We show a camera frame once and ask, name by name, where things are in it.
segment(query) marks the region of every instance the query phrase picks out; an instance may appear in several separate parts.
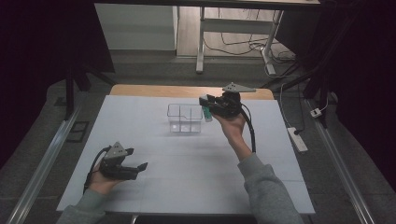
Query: metal frame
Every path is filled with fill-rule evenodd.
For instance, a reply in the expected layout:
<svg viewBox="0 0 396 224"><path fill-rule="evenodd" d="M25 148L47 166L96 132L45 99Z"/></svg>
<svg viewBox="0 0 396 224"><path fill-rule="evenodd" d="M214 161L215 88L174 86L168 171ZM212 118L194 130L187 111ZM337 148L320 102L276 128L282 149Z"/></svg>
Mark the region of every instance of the metal frame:
<svg viewBox="0 0 396 224"><path fill-rule="evenodd" d="M329 8L325 4L309 2L272 2L251 0L95 0L94 3L125 4L125 5L148 5L148 6L181 6L181 7L229 7L251 8L270 10L303 10L317 11ZM340 4L339 7L348 8L349 1Z"/></svg>
<svg viewBox="0 0 396 224"><path fill-rule="evenodd" d="M312 106L314 102L305 100L305 104L308 107L309 111L314 109L314 107ZM352 202L356 210L356 214L361 220L361 223L375 224L373 215L371 214L366 201L364 201L364 198L361 195L361 191L359 190L358 186L356 186L352 174L349 172L341 154L338 152L338 148L332 140L332 136L330 135L329 131L323 128L318 119L315 119L315 125L320 134L320 137L322 138L326 146L327 151L329 152L329 156L332 159L332 164L334 165L335 170L340 176L340 179L346 189L346 193L349 195L350 201Z"/></svg>
<svg viewBox="0 0 396 224"><path fill-rule="evenodd" d="M199 43L196 73L204 72L204 32L213 33L233 33L233 34L256 34L268 35L265 48L261 50L262 57L265 61L269 75L275 75L276 71L271 63L269 51L275 38L277 27L279 25L282 12L276 13L274 21L241 21L241 20L225 20L225 19L205 19L205 8L201 7L201 19L199 29Z"/></svg>
<svg viewBox="0 0 396 224"><path fill-rule="evenodd" d="M84 100L87 95L88 93L86 92L80 92L76 96L77 99L74 112L70 115L68 120L64 120L62 122L61 126L58 129L58 132L53 137L49 148L43 156L43 159L41 159L41 162L38 164L35 173L33 174L22 196L20 197L20 200L18 201L10 217L8 218L7 223L22 224L26 219L27 215L30 212L30 209L33 206L33 203L35 202L35 198L37 197L38 192L41 190L41 187L43 187L43 184L50 172L50 169L64 144L66 136L69 134L73 123L76 120L78 113L83 106Z"/></svg>

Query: person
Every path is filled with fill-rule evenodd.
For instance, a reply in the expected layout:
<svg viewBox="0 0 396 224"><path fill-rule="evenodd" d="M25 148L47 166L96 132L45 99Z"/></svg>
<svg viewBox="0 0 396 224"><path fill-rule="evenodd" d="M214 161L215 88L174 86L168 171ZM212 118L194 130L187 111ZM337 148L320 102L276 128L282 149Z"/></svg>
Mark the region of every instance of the person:
<svg viewBox="0 0 396 224"><path fill-rule="evenodd" d="M263 164L245 143L242 133L246 121L243 116L240 114L230 119L217 115L213 117L219 121L239 160L238 168L245 178L244 187L249 197L250 209L258 223L304 223L272 166ZM99 222L105 216L105 211L101 208L102 203L107 194L120 182L121 180L108 179L100 172L94 172L92 182L80 201L76 205L68 205L57 223Z"/></svg>

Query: white tabletop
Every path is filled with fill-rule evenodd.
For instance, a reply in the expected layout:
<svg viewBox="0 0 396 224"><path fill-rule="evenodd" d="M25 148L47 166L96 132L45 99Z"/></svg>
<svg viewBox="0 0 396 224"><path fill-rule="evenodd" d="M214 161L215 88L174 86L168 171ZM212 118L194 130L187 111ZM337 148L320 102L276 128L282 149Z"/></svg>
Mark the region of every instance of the white tabletop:
<svg viewBox="0 0 396 224"><path fill-rule="evenodd" d="M219 123L203 121L200 133L170 133L169 104L198 104L198 99L107 96L57 210L78 202L96 154L119 141L125 148L134 148L123 166L148 162L148 168L136 180L113 189L107 211L250 214L238 160ZM246 100L244 104L252 115L258 157L273 165L300 213L315 213L277 101ZM244 137L250 145L247 127Z"/></svg>

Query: clear plastic box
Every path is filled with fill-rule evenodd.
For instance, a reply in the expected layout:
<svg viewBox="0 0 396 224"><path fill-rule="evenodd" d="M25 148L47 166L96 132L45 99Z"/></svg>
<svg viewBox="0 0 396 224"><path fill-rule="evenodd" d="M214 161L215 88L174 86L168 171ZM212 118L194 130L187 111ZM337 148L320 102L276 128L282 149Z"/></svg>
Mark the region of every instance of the clear plastic box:
<svg viewBox="0 0 396 224"><path fill-rule="evenodd" d="M168 105L168 119L172 133L199 133L202 107L200 105Z"/></svg>

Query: black cable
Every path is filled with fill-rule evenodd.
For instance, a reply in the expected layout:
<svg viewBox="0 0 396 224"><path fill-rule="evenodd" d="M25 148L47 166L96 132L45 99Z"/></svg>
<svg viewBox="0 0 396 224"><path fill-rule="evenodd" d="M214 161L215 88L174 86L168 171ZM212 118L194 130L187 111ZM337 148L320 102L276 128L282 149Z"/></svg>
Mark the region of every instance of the black cable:
<svg viewBox="0 0 396 224"><path fill-rule="evenodd" d="M222 15L221 15L221 12L220 12L220 8L218 8L218 12L219 12L219 18L222 18ZM260 14L260 9L257 11L256 20L259 18L259 14ZM251 38L253 37L253 35L250 35L250 39L249 39L248 41L240 41L240 42L226 43L225 40L224 40L223 33L220 33L220 35L221 35L221 40L222 40L223 44L226 45L226 46L237 45L237 44L246 44L246 43L248 43L248 44L249 44L249 48L252 49L252 50L255 50L255 49L258 48L258 47L265 47L265 44L263 44L263 43L255 43L256 41L261 41L261 40L267 40L267 39L268 39L268 38L262 38L262 39L252 40Z"/></svg>
<svg viewBox="0 0 396 224"><path fill-rule="evenodd" d="M300 67L301 65L299 64L299 63L297 63L297 62L294 62L291 66L289 66L289 68L288 69L286 69L286 71L284 71L280 76L269 76L269 75L267 75L268 77L272 77L272 78L282 78L282 77L287 77L287 76L289 76L289 75L291 75L295 70L297 70L299 67ZM267 68L266 68L266 66L264 66L264 69L265 69L265 72L266 72L266 74L268 74L268 71L266 70ZM263 88L266 88L266 87L268 87L268 85L270 85L272 82L274 82L275 80L273 79L273 80L270 80L270 81L268 81L267 83L264 83L264 84L262 84L260 87L259 87L259 89L263 89Z"/></svg>
<svg viewBox="0 0 396 224"><path fill-rule="evenodd" d="M250 131L251 152L256 153L256 137L254 135L253 125L251 124L250 111L248 110L248 108L245 105L243 105L243 106L247 109L249 116L250 116L250 118L249 118L247 113L245 112L245 110L242 109L242 107L241 107L241 114L244 117L245 121L247 122L248 130Z"/></svg>
<svg viewBox="0 0 396 224"><path fill-rule="evenodd" d="M258 48L258 47L260 47L260 49L261 48L265 48L265 44L263 44L263 43L257 43L257 42L252 42L252 43L248 43L248 47L250 48L250 49L256 49L256 48Z"/></svg>
<svg viewBox="0 0 396 224"><path fill-rule="evenodd" d="M298 92L298 102L299 102L299 106L300 106L300 112L301 112L301 120L303 122L303 128L300 130L296 130L294 132L294 134L299 134L300 132L302 132L303 130L305 130L305 121L304 121L304 113L303 113L303 106L301 105L301 97L300 97L300 83L297 84L297 92Z"/></svg>
<svg viewBox="0 0 396 224"><path fill-rule="evenodd" d="M216 51L220 51L220 52L223 52L223 53L228 53L228 54L231 54L231 55L243 55L243 54L247 54L247 53L249 53L249 52L251 52L251 51L254 50L254 49L250 49L250 50L248 50L248 51L246 51L246 52L242 52L242 53L232 53L232 52L229 52L229 51L226 51L226 50L223 50L223 49L213 49L213 48L210 48L210 47L206 44L205 39L204 39L204 44L205 44L205 46L206 46L207 48L209 48L209 49L216 50Z"/></svg>
<svg viewBox="0 0 396 224"><path fill-rule="evenodd" d="M290 125L288 119L286 118L285 110L283 109L283 102L282 102L283 85L285 85L285 84L282 84L282 86L280 86L280 94L279 94L280 112L282 112L282 118L283 118L283 120L284 120L284 121L289 125L289 127L291 128L291 125Z"/></svg>
<svg viewBox="0 0 396 224"><path fill-rule="evenodd" d="M294 63L294 62L296 62L296 59L295 58L287 58L287 59L282 59L281 57L280 57L280 54L281 53L286 53L286 52L291 52L291 50L284 50L284 51L280 51L278 54L277 54L277 56L275 56L274 55L274 53L272 52L272 50L270 49L270 52L271 52L271 58L274 60L274 62L276 62L276 63Z"/></svg>
<svg viewBox="0 0 396 224"><path fill-rule="evenodd" d="M108 152L110 149L111 149L111 146L105 147L96 155L95 159L93 160L91 170L87 173L87 179L85 180L85 183L84 183L83 193L85 193L85 190L87 190L87 188L90 186L92 174L95 173L93 168L95 167L95 164L96 164L97 160L99 159L100 155L104 152Z"/></svg>

